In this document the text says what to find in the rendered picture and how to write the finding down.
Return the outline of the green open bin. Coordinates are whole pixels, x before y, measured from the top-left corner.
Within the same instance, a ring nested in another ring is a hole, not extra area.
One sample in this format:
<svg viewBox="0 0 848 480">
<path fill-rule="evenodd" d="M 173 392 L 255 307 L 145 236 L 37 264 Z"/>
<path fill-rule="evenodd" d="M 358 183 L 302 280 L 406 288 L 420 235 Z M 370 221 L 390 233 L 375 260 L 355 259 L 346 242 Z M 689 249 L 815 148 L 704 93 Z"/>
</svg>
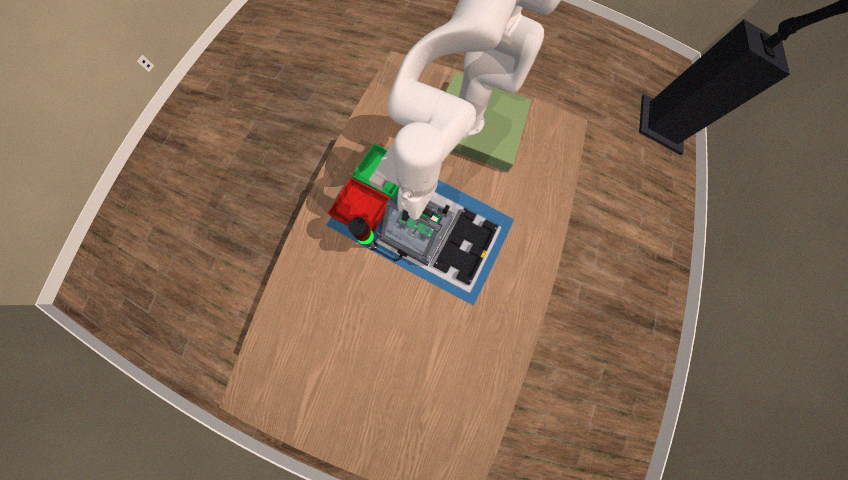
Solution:
<svg viewBox="0 0 848 480">
<path fill-rule="evenodd" d="M 369 187 L 371 187 L 371 188 L 373 188 L 377 191 L 379 191 L 380 193 L 382 193 L 386 196 L 391 197 L 391 200 L 394 200 L 394 198 L 396 197 L 396 195 L 399 191 L 398 186 L 396 186 L 396 185 L 394 185 L 394 184 L 392 184 L 388 181 L 387 184 L 385 185 L 384 189 L 381 191 L 381 190 L 371 186 L 370 182 L 369 182 L 369 178 L 371 177 L 371 175 L 373 174 L 373 172 L 377 168 L 378 164 L 380 163 L 381 159 L 383 158 L 383 156 L 385 155 L 386 152 L 387 152 L 387 149 L 385 149 L 381 146 L 378 146 L 376 144 L 373 144 L 372 147 L 370 148 L 370 150 L 367 152 L 367 154 L 363 158 L 363 160 L 361 161 L 361 163 L 359 164 L 359 166 L 357 167 L 357 169 L 355 170 L 355 172 L 353 173 L 352 178 L 357 180 L 357 181 L 360 181 L 361 183 L 363 183 L 363 184 L 365 184 L 365 185 L 367 185 L 367 186 L 369 186 Z"/>
</svg>

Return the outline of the red bin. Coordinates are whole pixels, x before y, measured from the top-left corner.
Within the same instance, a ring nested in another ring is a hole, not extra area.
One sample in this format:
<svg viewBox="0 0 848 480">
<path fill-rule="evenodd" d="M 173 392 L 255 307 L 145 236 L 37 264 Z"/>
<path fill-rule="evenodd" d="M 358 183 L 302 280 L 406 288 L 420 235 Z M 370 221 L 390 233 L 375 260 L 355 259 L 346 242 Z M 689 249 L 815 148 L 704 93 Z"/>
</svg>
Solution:
<svg viewBox="0 0 848 480">
<path fill-rule="evenodd" d="M 347 226 L 352 218 L 361 217 L 367 222 L 374 234 L 376 228 L 384 217 L 385 203 L 388 199 L 391 198 L 353 178 L 350 178 L 332 205 L 328 214 L 334 219 L 337 218 L 339 222 Z"/>
</svg>

